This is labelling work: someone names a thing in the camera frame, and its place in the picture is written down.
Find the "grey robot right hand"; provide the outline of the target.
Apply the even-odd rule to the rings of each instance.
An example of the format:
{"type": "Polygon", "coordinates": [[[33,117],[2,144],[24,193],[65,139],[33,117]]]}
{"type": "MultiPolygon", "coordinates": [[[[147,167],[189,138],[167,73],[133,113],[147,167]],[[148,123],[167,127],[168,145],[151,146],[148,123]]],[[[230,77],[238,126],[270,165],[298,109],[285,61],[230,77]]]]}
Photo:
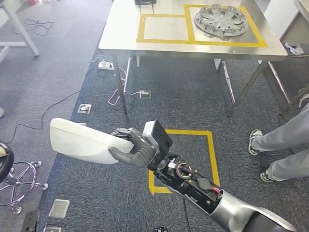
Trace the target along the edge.
{"type": "Polygon", "coordinates": [[[115,159],[133,165],[134,167],[147,167],[158,150],[144,140],[142,134],[135,128],[127,129],[130,141],[134,145],[130,153],[124,153],[116,147],[109,148],[109,152],[115,159]]]}

